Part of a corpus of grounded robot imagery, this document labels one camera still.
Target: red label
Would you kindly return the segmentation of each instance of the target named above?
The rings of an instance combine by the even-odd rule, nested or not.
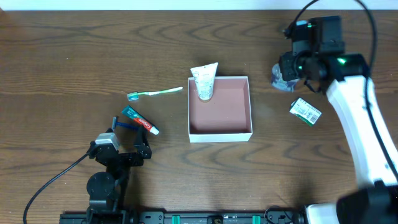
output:
[[[152,128],[152,125],[150,125],[150,124],[148,123],[148,121],[146,121],[146,120],[144,120],[144,119],[142,119],[142,118],[134,118],[134,120],[135,120],[137,123],[144,125],[144,127],[145,127],[146,130],[148,130],[148,131],[150,131],[150,129]]]

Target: wooden table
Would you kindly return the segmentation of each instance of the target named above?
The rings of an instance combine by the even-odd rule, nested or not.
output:
[[[300,85],[283,93],[271,68],[290,50],[281,30],[296,11],[3,12],[0,16],[0,223],[21,223],[33,194],[88,149],[129,104],[126,93],[184,86],[131,103],[159,129],[152,159],[132,170],[126,203],[186,210],[262,210],[327,202],[356,189],[339,119],[325,96]],[[361,11],[343,16],[347,52],[370,48]],[[398,142],[398,15],[375,11],[374,82]],[[222,75],[249,77],[254,133],[249,142],[190,144],[190,68],[219,62]],[[323,115],[314,127],[289,113],[297,97]],[[128,121],[121,116],[121,121]],[[126,150],[134,133],[116,132]],[[86,183],[104,167],[86,159],[45,189],[29,223],[58,223],[88,206]]]

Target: white tube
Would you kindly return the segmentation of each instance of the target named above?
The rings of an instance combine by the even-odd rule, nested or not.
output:
[[[208,101],[213,96],[214,79],[216,77],[218,62],[209,65],[191,68],[192,75],[197,84],[199,99]]]

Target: colgate toothpaste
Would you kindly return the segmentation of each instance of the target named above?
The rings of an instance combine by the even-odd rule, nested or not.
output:
[[[137,111],[135,111],[131,106],[127,105],[123,110],[122,114],[128,116],[131,118],[133,121],[143,125],[146,130],[148,130],[150,133],[158,135],[159,130],[151,124],[149,121],[145,120],[143,116],[141,116]]]

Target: toothpaste tube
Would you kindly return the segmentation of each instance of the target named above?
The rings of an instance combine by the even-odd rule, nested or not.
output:
[[[202,101],[209,101],[213,96],[214,79],[218,62],[191,68],[192,76],[197,84],[198,96]]]
[[[150,133],[155,135],[159,134],[159,130],[153,124],[148,122],[143,116],[141,116],[137,111],[135,111],[131,106],[127,105],[123,109],[122,114],[128,116],[133,121],[142,124]]]

